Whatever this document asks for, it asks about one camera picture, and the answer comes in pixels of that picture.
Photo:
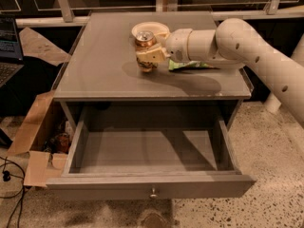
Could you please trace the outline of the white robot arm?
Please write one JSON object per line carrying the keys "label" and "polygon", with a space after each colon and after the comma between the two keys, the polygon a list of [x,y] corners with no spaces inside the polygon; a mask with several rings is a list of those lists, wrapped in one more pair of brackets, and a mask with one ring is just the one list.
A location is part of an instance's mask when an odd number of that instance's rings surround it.
{"label": "white robot arm", "polygon": [[215,29],[170,31],[158,22],[131,30],[138,61],[150,66],[170,59],[217,68],[249,67],[299,124],[304,124],[304,66],[270,46],[247,22],[230,18]]}

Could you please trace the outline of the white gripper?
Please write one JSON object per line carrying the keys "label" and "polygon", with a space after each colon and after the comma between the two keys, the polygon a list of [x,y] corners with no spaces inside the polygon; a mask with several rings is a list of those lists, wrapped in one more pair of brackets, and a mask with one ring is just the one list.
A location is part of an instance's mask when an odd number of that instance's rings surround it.
{"label": "white gripper", "polygon": [[136,56],[142,62],[160,63],[167,58],[174,62],[188,62],[188,39],[193,30],[180,28],[168,33],[158,33],[156,36],[167,38],[165,47],[157,43],[152,47],[136,47]]}

